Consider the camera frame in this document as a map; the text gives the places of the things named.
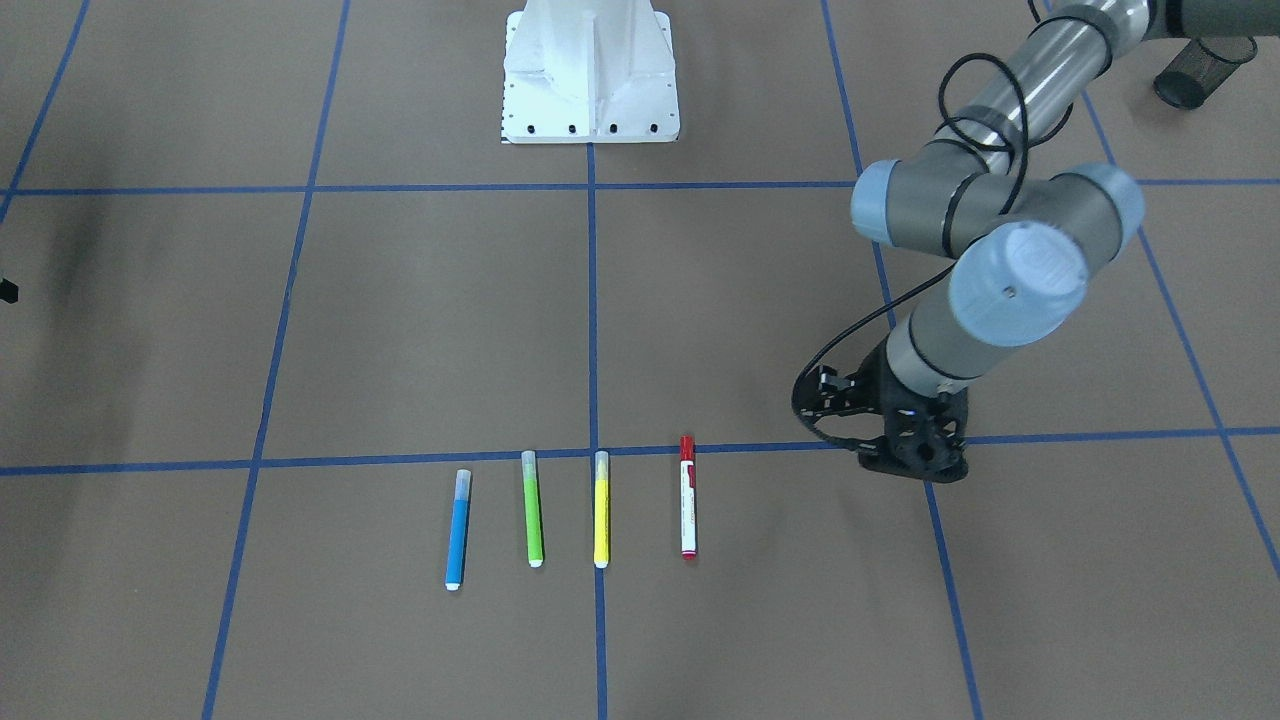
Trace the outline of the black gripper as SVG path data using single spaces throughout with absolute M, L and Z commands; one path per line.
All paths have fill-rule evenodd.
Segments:
M 883 418 L 882 436 L 858 451 L 868 471 L 937 484 L 964 479 L 969 392 L 928 398 L 911 391 L 883 391 L 876 413 Z

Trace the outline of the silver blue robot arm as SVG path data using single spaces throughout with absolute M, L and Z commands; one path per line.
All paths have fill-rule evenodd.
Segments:
M 933 483 L 966 475 L 969 387 L 1055 332 L 1146 214 L 1124 170 L 1087 163 L 1025 177 L 1087 86 L 1140 44 L 1277 33 L 1275 1 L 1056 1 L 995 78 L 908 160 L 864 168 L 850 214 L 883 246 L 947 258 L 915 307 L 852 375 L 855 414 L 884 423 L 851 443 L 869 471 Z

